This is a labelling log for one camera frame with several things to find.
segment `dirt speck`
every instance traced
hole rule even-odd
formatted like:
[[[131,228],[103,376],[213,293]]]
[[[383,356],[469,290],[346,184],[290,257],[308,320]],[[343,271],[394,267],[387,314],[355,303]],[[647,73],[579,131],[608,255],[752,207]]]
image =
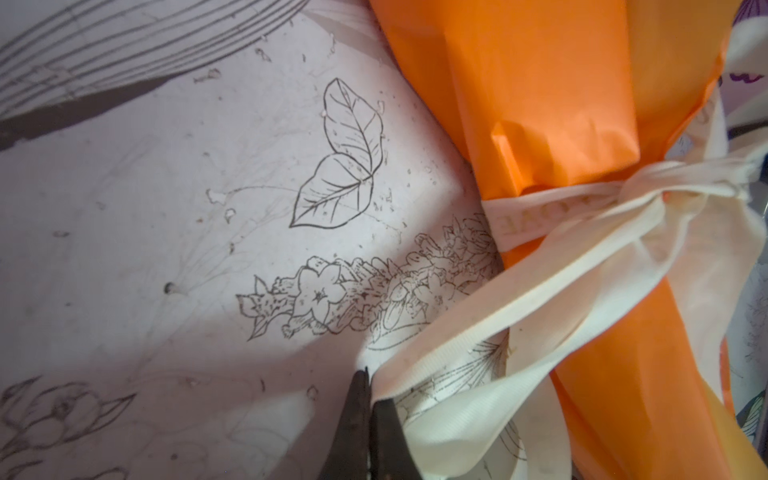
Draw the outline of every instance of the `dirt speck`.
[[[264,52],[264,50],[262,50],[261,48],[257,48],[257,49],[255,50],[255,52],[256,52],[256,55],[259,55],[263,61],[266,61],[266,62],[272,63],[272,58],[270,58],[270,56],[269,56],[269,55],[267,55],[267,54]]]
[[[217,78],[221,78],[221,72],[219,71],[218,68],[211,68],[210,70],[208,70],[208,73],[206,73],[205,75],[201,77],[193,78],[192,82],[202,83],[208,80],[216,80]]]
[[[310,385],[310,387],[306,390],[306,397],[313,402],[317,401],[317,397],[319,396],[320,392],[317,389],[316,386]]]

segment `flower drawing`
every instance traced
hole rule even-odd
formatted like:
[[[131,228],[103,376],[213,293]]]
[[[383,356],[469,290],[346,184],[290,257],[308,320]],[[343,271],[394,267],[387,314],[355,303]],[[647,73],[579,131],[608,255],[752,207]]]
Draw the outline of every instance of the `flower drawing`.
[[[442,233],[416,235],[416,248],[399,262],[310,257],[271,287],[256,276],[253,293],[237,295],[240,313],[253,320],[249,339],[277,322],[285,338],[348,329],[367,332],[369,349],[405,342],[502,270],[481,214],[454,218]]]
[[[312,312],[312,317],[322,322],[328,316],[331,303],[338,303],[346,295],[344,287],[339,285],[341,268],[329,265],[317,273],[311,268],[302,268],[299,272],[299,295],[293,304],[293,316],[305,316]]]

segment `white ribbon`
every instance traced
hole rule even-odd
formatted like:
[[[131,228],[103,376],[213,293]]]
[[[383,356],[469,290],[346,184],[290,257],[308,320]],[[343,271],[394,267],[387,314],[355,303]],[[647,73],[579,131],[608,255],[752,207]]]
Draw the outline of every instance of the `white ribbon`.
[[[678,281],[686,282],[710,272],[707,262],[731,262],[739,271],[721,268],[719,274],[730,277],[719,281],[746,279],[742,270],[748,274],[765,239],[762,219],[746,206],[746,184],[768,151],[765,133],[759,145],[728,157],[652,164],[622,184],[484,202],[500,250],[547,236],[534,253],[451,308],[373,376],[374,401],[397,396],[477,342],[510,329],[505,377],[460,392],[406,425],[417,466],[442,477],[467,472],[564,357],[614,325],[673,268],[683,269]],[[717,229],[710,220],[718,222]],[[713,231],[728,238],[708,237]],[[692,241],[700,264],[676,263],[690,260],[680,252]]]

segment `leaf drawing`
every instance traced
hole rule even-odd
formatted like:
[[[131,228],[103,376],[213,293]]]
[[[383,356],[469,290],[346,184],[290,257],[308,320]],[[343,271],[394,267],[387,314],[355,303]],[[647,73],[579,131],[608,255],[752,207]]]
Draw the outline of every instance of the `leaf drawing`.
[[[368,208],[372,194],[373,176],[360,164],[349,155],[328,155],[299,190],[290,226],[341,227]]]
[[[338,78],[326,87],[325,132],[335,153],[299,189],[291,227],[337,228],[366,211],[383,160],[379,113]]]

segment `floral line drawing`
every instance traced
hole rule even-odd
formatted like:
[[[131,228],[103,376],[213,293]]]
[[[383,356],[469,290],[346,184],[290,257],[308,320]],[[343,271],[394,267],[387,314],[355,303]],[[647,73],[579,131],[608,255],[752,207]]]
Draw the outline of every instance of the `floral line drawing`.
[[[383,123],[379,112],[334,78],[323,94],[323,126],[333,153],[299,189],[291,227],[337,228],[364,212],[381,167]]]
[[[110,468],[104,470],[92,477],[77,477],[72,480],[126,480],[128,478],[128,470],[121,467]]]
[[[732,81],[742,81],[745,84],[752,84],[756,81],[760,80],[761,78],[764,78],[764,75],[755,75],[754,77],[750,77],[750,74],[748,73],[742,73],[742,74],[730,74],[730,79]]]
[[[505,361],[506,345],[506,338],[498,343],[494,340],[480,342],[459,365],[448,367],[398,397],[396,405],[401,420],[411,422],[438,402],[497,378]],[[513,422],[504,427],[499,440],[510,455],[526,461],[525,449]]]
[[[248,340],[279,323],[287,339],[305,329],[336,335],[349,328],[368,333],[369,349],[397,346],[501,271],[487,231],[482,214],[454,218],[442,239],[416,235],[417,250],[399,265],[378,257],[310,257],[271,287],[256,275],[253,293],[237,295],[240,313],[253,319]]]
[[[74,442],[114,422],[136,394],[104,401],[85,382],[70,382],[31,396],[34,377],[6,388],[0,396],[2,424],[11,430],[11,439],[0,447],[0,465],[22,452],[42,452]],[[8,470],[12,478],[39,461],[16,465]]]
[[[741,412],[736,415],[736,422],[750,442],[755,441],[757,427],[760,425],[760,413],[763,411],[765,398],[766,391],[763,390],[747,402],[741,409]]]

